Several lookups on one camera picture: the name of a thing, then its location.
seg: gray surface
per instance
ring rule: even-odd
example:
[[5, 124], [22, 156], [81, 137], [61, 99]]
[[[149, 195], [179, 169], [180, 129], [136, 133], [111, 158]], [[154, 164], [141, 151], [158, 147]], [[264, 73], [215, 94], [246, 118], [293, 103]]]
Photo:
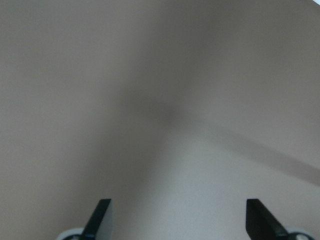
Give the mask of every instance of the gray surface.
[[2, 240], [54, 239], [100, 198], [114, 240], [248, 239], [246, 198], [320, 239], [314, 2], [3, 1], [0, 17]]

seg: black plastic tab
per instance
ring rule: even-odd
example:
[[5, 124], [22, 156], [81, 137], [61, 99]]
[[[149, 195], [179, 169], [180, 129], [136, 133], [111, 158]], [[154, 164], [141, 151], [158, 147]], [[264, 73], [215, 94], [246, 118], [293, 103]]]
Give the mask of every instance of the black plastic tab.
[[112, 233], [111, 199], [101, 199], [86, 224], [80, 240], [109, 240]]
[[245, 229], [251, 240], [286, 240], [288, 232], [259, 199], [246, 201]]

